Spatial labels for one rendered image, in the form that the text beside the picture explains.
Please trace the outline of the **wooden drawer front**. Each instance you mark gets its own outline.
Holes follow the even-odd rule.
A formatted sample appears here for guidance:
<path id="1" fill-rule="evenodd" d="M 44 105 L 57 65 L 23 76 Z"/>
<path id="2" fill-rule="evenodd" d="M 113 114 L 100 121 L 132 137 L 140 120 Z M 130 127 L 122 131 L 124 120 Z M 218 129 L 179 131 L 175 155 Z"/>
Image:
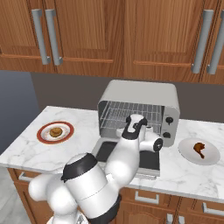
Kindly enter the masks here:
<path id="1" fill-rule="evenodd" d="M 192 209 L 200 213 L 203 212 L 202 202 L 205 202 L 208 208 L 224 211 L 224 203 L 212 202 L 204 199 L 189 199 L 184 197 L 181 197 L 179 200 L 178 210 L 185 212 L 187 209 Z"/>
<path id="2" fill-rule="evenodd" d="M 141 197 L 146 197 L 146 198 L 156 198 L 156 194 L 159 195 L 159 204 L 149 204 L 149 203 L 144 203 L 140 201 L 135 201 L 135 191 L 138 191 L 138 194 Z M 150 205 L 154 207 L 162 207 L 162 208 L 167 208 L 171 210 L 176 210 L 178 207 L 179 203 L 179 196 L 167 194 L 167 193 L 162 193 L 162 192 L 152 192 L 152 191 L 146 191 L 142 189 L 134 189 L 134 188 L 128 188 L 124 187 L 121 190 L 121 195 L 122 195 L 122 200 L 123 201 L 130 201 L 130 202 L 136 202 L 140 204 L 145 204 L 145 205 Z"/>
<path id="3" fill-rule="evenodd" d="M 28 184 L 30 183 L 30 179 L 33 179 L 40 175 L 40 172 L 19 170 L 16 168 L 8 168 L 8 172 L 10 174 L 11 179 L 15 183 L 19 183 L 19 184 Z M 29 178 L 29 180 L 21 180 L 19 178 L 21 174 L 24 174 L 25 177 Z"/>

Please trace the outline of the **white plate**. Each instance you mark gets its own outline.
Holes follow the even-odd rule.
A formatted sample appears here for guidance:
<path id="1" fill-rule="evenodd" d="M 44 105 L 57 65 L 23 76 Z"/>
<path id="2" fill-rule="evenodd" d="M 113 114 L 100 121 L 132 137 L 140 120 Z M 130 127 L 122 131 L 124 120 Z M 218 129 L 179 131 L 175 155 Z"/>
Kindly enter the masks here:
<path id="1" fill-rule="evenodd" d="M 196 143 L 203 143 L 205 149 L 202 150 L 202 154 L 205 156 L 204 159 L 193 149 Z M 215 165 L 220 159 L 221 154 L 218 149 L 208 141 L 195 137 L 190 137 L 182 140 L 178 144 L 178 150 L 180 154 L 188 161 L 196 165 Z"/>

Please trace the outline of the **red rimmed plate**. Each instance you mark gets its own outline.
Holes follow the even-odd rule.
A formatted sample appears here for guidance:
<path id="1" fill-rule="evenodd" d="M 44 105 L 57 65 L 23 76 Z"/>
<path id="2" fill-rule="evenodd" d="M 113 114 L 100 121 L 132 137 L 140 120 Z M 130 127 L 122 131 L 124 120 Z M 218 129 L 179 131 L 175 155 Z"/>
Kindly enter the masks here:
<path id="1" fill-rule="evenodd" d="M 61 128 L 62 134 L 58 137 L 50 136 L 52 128 Z M 37 139 L 43 144 L 60 144 L 68 140 L 74 134 L 74 126 L 69 122 L 49 122 L 42 126 L 37 132 Z"/>

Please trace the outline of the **brown chicken drumstick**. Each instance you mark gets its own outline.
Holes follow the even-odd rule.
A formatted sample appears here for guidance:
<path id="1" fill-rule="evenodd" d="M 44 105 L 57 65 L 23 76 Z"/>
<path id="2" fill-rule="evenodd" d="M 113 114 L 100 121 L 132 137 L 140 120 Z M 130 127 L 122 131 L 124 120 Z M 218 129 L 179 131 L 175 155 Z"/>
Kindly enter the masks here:
<path id="1" fill-rule="evenodd" d="M 193 149 L 200 155 L 200 157 L 202 159 L 205 158 L 205 156 L 202 154 L 202 150 L 205 149 L 205 145 L 203 143 L 196 143 L 194 146 L 193 146 Z"/>

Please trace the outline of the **wooden base cupboard door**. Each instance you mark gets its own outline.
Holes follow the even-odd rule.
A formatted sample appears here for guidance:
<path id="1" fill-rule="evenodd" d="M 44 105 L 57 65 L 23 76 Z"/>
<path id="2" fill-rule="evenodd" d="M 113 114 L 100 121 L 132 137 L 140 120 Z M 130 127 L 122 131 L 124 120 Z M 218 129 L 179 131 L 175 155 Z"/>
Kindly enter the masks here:
<path id="1" fill-rule="evenodd" d="M 175 212 L 172 210 L 121 202 L 117 216 L 111 224 L 166 224 L 167 214 L 172 214 L 174 221 Z"/>
<path id="2" fill-rule="evenodd" d="M 185 212 L 178 211 L 177 224 L 179 224 L 179 216 L 185 217 L 185 224 L 224 224 L 223 216 L 199 213 L 192 209 L 187 209 Z"/>
<path id="3" fill-rule="evenodd" d="M 28 214 L 31 224 L 46 224 L 53 216 L 53 211 L 45 201 L 34 201 L 28 193 L 28 184 L 26 182 L 14 182 L 24 209 Z"/>

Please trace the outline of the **brown bread roll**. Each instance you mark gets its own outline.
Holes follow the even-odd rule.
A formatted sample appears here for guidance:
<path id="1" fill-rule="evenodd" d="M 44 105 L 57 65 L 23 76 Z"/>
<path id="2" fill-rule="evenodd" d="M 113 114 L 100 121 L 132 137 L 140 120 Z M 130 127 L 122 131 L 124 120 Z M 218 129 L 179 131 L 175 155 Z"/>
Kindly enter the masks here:
<path id="1" fill-rule="evenodd" d="M 50 136 L 51 137 L 59 137 L 62 134 L 61 128 L 52 128 L 50 130 Z"/>

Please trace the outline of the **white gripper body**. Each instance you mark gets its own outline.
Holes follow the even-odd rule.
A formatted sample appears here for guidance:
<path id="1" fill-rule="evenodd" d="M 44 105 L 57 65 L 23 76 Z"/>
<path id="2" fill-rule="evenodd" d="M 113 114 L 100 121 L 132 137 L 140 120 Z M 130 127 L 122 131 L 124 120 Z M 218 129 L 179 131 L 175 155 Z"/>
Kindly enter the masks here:
<path id="1" fill-rule="evenodd" d="M 117 129 L 115 133 L 118 137 L 121 137 L 123 131 L 124 131 L 124 128 L 121 128 L 121 129 Z M 145 137 L 148 137 L 150 133 L 153 133 L 153 127 L 147 126 L 145 131 Z"/>

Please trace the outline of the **silver toaster oven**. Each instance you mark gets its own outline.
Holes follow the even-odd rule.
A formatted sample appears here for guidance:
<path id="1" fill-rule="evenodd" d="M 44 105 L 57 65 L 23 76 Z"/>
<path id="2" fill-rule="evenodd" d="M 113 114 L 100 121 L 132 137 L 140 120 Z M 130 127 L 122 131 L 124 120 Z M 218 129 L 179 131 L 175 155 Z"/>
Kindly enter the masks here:
<path id="1" fill-rule="evenodd" d="M 177 89 L 170 83 L 158 83 L 158 82 L 145 82 L 145 81 L 133 81 L 133 80 L 112 80 L 106 87 L 101 99 L 98 102 L 98 121 L 99 121 L 99 133 L 101 137 L 117 138 L 116 130 L 100 131 L 102 121 L 107 118 L 121 117 L 127 118 L 131 114 L 128 112 L 122 116 L 105 115 L 102 116 L 102 111 L 105 108 L 107 102 L 133 102 L 151 105 L 160 105 L 163 107 L 163 111 L 159 113 L 143 113 L 147 119 L 162 120 L 160 133 L 156 133 L 162 137 L 164 141 L 164 147 L 170 147 L 174 144 L 177 127 L 179 123 L 180 109 Z M 166 122 L 166 117 L 172 117 L 173 122 Z M 171 134 L 171 138 L 163 137 L 165 132 Z"/>

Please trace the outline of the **wooden wall cupboard door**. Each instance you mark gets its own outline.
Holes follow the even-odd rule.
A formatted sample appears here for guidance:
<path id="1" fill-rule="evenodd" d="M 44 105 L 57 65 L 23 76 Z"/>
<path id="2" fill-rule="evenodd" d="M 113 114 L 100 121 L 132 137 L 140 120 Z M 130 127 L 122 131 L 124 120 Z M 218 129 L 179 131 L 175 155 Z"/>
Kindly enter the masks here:
<path id="1" fill-rule="evenodd" d="M 45 0 L 0 0 L 0 70 L 55 72 L 45 9 Z M 45 55 L 51 60 L 47 65 L 42 62 L 32 10 L 41 10 L 38 21 Z"/>
<path id="2" fill-rule="evenodd" d="M 216 8 L 214 19 L 212 22 L 212 28 L 209 34 L 208 44 L 206 47 L 205 60 L 203 62 L 200 81 L 208 84 L 224 85 L 224 44 L 220 55 L 219 64 L 215 74 L 209 74 L 207 72 L 207 66 L 210 64 L 215 42 L 217 39 L 218 31 L 221 25 L 221 11 L 224 10 L 224 0 L 218 0 L 218 6 Z"/>
<path id="3" fill-rule="evenodd" d="M 213 22 L 217 6 L 218 0 L 126 0 L 123 76 L 198 82 L 202 63 L 199 73 L 193 73 L 191 68 L 203 10 L 213 10 Z"/>
<path id="4" fill-rule="evenodd" d="M 123 0 L 45 0 L 53 10 L 59 74 L 123 76 Z"/>

